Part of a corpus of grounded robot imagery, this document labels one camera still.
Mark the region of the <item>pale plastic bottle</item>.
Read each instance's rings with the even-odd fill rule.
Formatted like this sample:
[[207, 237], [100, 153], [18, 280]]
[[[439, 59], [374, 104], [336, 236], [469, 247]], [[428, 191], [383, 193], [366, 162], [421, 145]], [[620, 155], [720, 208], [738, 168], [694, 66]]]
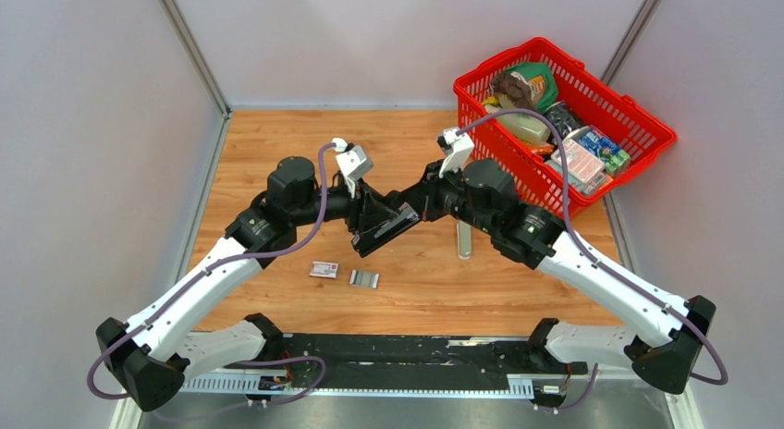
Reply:
[[533, 146], [544, 145], [551, 136], [545, 123], [530, 115], [513, 113], [498, 116], [495, 121], [520, 141]]

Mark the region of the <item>green brown snack bag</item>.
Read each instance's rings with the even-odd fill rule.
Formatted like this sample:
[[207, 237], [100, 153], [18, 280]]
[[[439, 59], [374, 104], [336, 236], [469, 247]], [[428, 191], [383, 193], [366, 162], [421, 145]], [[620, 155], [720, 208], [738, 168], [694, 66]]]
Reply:
[[543, 113], [558, 101], [558, 87], [550, 67], [523, 62], [497, 74], [490, 88], [504, 109], [524, 108]]

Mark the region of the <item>dark foil packet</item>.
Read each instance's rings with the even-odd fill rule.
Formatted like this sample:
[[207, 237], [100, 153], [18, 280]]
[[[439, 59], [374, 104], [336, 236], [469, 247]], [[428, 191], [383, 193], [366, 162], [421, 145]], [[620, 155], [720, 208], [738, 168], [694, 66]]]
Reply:
[[556, 128], [561, 139], [567, 138], [572, 132], [585, 126], [585, 122], [565, 101], [558, 101], [548, 106], [544, 116]]

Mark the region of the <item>white red staple box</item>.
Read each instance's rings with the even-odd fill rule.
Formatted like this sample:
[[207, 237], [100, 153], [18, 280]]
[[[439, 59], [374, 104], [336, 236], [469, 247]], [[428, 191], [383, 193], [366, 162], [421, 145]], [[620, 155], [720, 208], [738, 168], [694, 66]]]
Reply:
[[309, 276], [318, 278], [337, 279], [339, 271], [338, 263], [316, 262], [312, 263]]

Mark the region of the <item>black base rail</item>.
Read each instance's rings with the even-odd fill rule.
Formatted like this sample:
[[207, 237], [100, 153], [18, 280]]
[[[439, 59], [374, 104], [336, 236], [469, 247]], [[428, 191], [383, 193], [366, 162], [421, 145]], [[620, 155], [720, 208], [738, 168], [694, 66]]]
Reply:
[[500, 391], [511, 374], [589, 372], [584, 362], [566, 365], [530, 349], [524, 337], [296, 333], [283, 336], [273, 357], [294, 359], [288, 368], [296, 387], [323, 373], [321, 390]]

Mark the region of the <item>pink packaged item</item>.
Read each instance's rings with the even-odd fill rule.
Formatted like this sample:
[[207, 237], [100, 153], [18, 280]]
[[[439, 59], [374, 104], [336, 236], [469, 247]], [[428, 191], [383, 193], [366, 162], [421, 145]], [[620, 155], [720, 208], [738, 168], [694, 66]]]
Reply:
[[562, 147], [554, 151], [550, 159], [560, 170], [564, 169], [563, 162], [566, 163], [570, 183], [594, 190], [607, 181], [605, 164], [572, 139], [564, 140]]

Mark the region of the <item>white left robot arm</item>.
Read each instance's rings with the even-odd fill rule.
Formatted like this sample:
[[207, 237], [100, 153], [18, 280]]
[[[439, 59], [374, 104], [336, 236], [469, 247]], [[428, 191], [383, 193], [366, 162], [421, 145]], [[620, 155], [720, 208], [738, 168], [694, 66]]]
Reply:
[[142, 411], [156, 411], [189, 380], [214, 369], [282, 364], [282, 332], [260, 313], [219, 331], [194, 334], [193, 328], [274, 260], [303, 248], [326, 222], [344, 221], [356, 252], [367, 255], [420, 220], [421, 206], [407, 192], [382, 194], [363, 180], [368, 160], [357, 151], [337, 159], [334, 180], [322, 162], [282, 159], [266, 189], [170, 290], [128, 319], [98, 326], [98, 361], [126, 398]]

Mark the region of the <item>blue green packaged item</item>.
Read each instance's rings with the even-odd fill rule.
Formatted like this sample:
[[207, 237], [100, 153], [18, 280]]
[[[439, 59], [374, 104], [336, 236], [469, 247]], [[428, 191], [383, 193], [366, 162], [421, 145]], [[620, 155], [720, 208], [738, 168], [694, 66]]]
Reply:
[[623, 174], [631, 165], [631, 156], [594, 126], [586, 126], [575, 141], [596, 156], [613, 178]]

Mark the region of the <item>black stapler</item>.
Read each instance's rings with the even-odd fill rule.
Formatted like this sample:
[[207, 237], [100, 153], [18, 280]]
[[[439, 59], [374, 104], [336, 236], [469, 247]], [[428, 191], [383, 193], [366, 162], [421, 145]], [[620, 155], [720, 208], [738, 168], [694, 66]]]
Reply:
[[421, 216], [405, 202], [397, 209], [386, 208], [385, 215], [368, 226], [360, 226], [354, 233], [352, 247], [362, 258], [422, 221]]

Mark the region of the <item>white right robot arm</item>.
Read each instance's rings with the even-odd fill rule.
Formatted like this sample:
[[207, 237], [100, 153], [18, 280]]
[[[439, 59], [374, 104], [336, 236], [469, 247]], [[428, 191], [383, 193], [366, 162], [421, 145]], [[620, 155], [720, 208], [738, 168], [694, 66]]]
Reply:
[[386, 199], [408, 218], [435, 221], [451, 215], [486, 233], [515, 263], [555, 277], [617, 316], [620, 326], [571, 325], [548, 318], [534, 329], [527, 350], [539, 372], [561, 363], [629, 368], [669, 394], [697, 378], [693, 368], [717, 307], [696, 295], [688, 300], [659, 288], [606, 258], [557, 215], [521, 200], [514, 177], [491, 159], [444, 172], [429, 164], [422, 178]]

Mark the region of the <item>grey white stapler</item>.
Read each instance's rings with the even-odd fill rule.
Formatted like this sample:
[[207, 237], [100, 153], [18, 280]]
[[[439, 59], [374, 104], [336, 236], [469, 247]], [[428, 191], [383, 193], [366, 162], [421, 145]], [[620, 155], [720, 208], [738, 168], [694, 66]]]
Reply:
[[472, 227], [463, 222], [457, 223], [457, 244], [458, 256], [461, 260], [468, 260], [472, 257]]

